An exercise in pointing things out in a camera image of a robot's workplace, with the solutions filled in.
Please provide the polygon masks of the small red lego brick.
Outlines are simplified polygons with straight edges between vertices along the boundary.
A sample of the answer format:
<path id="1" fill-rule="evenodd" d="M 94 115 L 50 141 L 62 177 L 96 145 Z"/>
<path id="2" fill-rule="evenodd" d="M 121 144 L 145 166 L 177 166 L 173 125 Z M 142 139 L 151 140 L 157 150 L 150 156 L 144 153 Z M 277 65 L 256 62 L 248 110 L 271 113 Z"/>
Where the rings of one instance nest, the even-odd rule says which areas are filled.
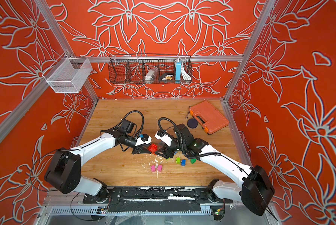
<path id="1" fill-rule="evenodd" d="M 152 143 L 152 144 L 149 145 L 148 150 L 151 153 L 155 153 L 158 150 L 158 146 L 156 144 Z"/>

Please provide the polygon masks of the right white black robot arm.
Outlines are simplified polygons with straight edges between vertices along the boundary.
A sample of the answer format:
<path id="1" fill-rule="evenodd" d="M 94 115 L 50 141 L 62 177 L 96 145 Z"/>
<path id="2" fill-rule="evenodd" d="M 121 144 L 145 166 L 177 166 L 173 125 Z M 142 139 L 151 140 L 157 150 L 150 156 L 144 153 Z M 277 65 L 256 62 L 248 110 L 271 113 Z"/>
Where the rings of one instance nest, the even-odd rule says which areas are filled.
<path id="1" fill-rule="evenodd" d="M 240 163 L 216 150 L 201 138 L 194 138 L 184 124 L 176 125 L 171 119 L 158 119 L 159 130 L 156 139 L 164 142 L 156 155 L 171 158 L 174 152 L 181 151 L 187 159 L 196 159 L 206 163 L 228 176 L 236 187 L 230 187 L 219 179 L 208 186 L 209 194 L 218 199 L 242 202 L 252 213 L 262 216 L 272 213 L 269 204 L 275 195 L 275 189 L 264 168 Z"/>

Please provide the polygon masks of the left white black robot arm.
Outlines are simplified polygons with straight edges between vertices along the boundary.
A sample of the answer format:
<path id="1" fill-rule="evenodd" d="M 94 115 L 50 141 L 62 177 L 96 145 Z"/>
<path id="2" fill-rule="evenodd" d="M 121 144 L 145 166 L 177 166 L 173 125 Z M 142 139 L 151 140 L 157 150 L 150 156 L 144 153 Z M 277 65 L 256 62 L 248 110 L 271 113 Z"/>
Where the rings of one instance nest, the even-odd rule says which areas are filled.
<path id="1" fill-rule="evenodd" d="M 131 149 L 133 155 L 151 153 L 148 146 L 152 139 L 143 133 L 144 126 L 134 131 L 136 124 L 127 120 L 133 113 L 143 116 L 138 110 L 130 111 L 117 125 L 100 131 L 98 138 L 69 150 L 56 150 L 44 180 L 63 194 L 78 192 L 99 203 L 109 199 L 108 186 L 98 179 L 83 176 L 81 168 L 90 159 L 116 146 L 120 146 L 123 152 Z"/>

